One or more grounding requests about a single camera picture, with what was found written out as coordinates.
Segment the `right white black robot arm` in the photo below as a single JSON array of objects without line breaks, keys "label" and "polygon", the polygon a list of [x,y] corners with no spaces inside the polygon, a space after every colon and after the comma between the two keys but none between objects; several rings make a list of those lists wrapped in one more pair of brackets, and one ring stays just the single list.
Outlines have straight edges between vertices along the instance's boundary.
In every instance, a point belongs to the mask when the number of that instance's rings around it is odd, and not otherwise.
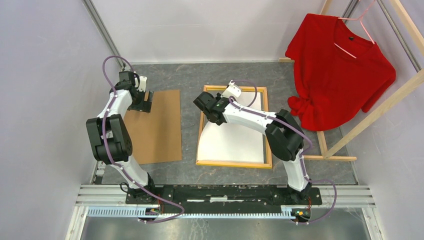
[{"label": "right white black robot arm", "polygon": [[283,161],[289,199],[302,204],[309,198],[312,183],[304,165],[304,142],[310,139],[287,110],[259,111],[238,103],[233,96],[213,96],[206,91],[193,103],[213,124],[235,124],[263,134],[271,153]]}]

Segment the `yellow wooden picture frame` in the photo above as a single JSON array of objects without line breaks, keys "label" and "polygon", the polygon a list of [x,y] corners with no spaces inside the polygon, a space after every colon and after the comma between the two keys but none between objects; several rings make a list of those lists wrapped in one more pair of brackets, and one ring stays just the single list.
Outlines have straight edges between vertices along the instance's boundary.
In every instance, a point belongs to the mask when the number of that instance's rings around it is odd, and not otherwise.
[{"label": "yellow wooden picture frame", "polygon": [[[203,92],[208,92],[213,96],[217,94],[222,94],[227,86],[216,86],[216,85],[206,85],[203,88]],[[241,86],[242,93],[240,97],[236,100],[239,104],[248,106],[254,110],[259,110],[261,112],[267,112],[269,110],[268,105],[268,91],[266,87],[252,87],[252,86]],[[198,134],[198,143],[200,140],[201,132],[204,128],[204,118],[207,118],[202,112],[200,113],[200,123],[199,123],[199,134]],[[259,163],[241,163],[241,162],[216,162],[216,161],[197,161],[196,164],[202,166],[219,166],[219,167],[240,167],[240,168],[258,168],[258,169],[271,169],[272,164],[272,153],[267,142],[266,137],[264,138],[264,149],[266,151],[266,162],[263,164]]]}]

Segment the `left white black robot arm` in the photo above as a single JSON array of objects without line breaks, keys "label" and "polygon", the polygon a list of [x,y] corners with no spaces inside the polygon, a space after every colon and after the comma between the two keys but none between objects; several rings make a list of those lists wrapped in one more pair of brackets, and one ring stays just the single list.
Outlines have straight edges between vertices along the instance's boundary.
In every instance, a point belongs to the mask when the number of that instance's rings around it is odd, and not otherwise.
[{"label": "left white black robot arm", "polygon": [[117,170],[125,179],[124,191],[131,201],[151,204],[157,190],[151,176],[133,156],[133,144],[124,123],[127,111],[149,113],[153,91],[146,92],[147,78],[130,70],[119,72],[102,112],[86,121],[86,129],[94,158]]}]

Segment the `building photo print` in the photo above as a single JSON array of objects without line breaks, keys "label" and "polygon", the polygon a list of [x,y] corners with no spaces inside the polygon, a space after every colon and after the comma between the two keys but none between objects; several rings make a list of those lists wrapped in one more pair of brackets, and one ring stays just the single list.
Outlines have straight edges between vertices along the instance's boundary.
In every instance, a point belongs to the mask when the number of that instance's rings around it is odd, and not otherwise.
[{"label": "building photo print", "polygon": [[239,124],[217,125],[204,118],[196,160],[264,164],[264,136]]}]

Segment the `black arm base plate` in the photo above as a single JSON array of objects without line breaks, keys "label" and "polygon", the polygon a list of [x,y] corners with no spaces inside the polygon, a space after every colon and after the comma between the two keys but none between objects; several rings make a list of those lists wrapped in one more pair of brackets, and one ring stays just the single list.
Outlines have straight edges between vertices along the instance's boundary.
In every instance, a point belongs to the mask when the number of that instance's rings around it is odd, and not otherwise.
[{"label": "black arm base plate", "polygon": [[319,188],[297,191],[284,185],[156,185],[152,193],[121,183],[130,205],[147,205],[149,215],[158,214],[273,214],[282,206],[295,208],[323,203]]}]

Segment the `brown cardboard backing board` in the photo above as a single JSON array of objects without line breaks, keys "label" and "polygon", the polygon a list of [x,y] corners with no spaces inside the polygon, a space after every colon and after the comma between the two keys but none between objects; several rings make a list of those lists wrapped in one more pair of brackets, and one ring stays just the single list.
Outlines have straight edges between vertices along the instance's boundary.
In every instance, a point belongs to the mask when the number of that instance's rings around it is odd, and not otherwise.
[{"label": "brown cardboard backing board", "polygon": [[157,91],[151,111],[129,110],[124,123],[140,165],[181,161],[181,102],[178,89]]}]

